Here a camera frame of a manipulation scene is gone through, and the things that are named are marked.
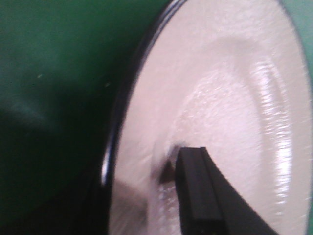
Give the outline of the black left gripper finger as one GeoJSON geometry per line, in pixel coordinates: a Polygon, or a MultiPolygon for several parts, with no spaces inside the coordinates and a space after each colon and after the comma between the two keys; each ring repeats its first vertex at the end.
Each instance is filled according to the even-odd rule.
{"type": "Polygon", "coordinates": [[[182,147],[176,192],[184,235],[275,235],[215,165],[206,148],[182,147]]]}

